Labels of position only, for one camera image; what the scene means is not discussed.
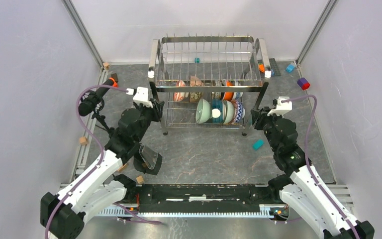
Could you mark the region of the pale green ceramic bowl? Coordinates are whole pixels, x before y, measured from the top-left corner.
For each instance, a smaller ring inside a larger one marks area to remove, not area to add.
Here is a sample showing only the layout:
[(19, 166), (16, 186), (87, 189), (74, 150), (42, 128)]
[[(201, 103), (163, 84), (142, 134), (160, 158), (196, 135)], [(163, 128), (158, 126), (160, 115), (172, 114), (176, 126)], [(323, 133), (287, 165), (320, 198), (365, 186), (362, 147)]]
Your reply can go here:
[(205, 123), (211, 118), (211, 104), (205, 100), (200, 99), (197, 104), (195, 121), (196, 123)]

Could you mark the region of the wooden block under arm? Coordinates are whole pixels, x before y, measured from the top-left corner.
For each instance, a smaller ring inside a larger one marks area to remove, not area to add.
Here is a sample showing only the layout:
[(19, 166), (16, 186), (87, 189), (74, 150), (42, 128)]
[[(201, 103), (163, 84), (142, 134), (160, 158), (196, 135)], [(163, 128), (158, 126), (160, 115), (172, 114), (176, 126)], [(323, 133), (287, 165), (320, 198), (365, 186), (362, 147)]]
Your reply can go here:
[(126, 168), (128, 167), (128, 163), (125, 163), (124, 165), (122, 165), (118, 170), (117, 172), (121, 173), (123, 170), (125, 170)]

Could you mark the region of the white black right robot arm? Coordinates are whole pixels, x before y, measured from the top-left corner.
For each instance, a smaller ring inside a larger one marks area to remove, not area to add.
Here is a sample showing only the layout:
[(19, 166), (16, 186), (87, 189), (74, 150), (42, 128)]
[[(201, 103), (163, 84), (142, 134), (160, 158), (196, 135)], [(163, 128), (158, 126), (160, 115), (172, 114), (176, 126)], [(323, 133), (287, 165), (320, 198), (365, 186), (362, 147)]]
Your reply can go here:
[(296, 124), (269, 111), (268, 107), (251, 110), (254, 129), (264, 133), (276, 165), (284, 172), (268, 182), (269, 200), (289, 205), (321, 239), (372, 239), (372, 224), (358, 220), (337, 199), (297, 144)]

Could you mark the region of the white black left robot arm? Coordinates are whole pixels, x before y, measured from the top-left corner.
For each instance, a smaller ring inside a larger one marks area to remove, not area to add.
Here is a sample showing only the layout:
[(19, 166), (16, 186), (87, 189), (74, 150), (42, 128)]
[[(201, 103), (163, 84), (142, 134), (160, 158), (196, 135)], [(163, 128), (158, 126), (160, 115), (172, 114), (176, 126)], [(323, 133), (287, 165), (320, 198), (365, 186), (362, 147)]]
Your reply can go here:
[(132, 180), (120, 175), (100, 185), (115, 171), (134, 159), (139, 171), (158, 174), (162, 155), (142, 144), (151, 122), (159, 122), (163, 115), (163, 101), (150, 99), (147, 103), (134, 102), (121, 114), (118, 128), (109, 134), (109, 142), (102, 146), (99, 157), (76, 180), (57, 194), (46, 193), (40, 202), (40, 222), (45, 227), (45, 238), (75, 239), (87, 222), (106, 207), (136, 198)]

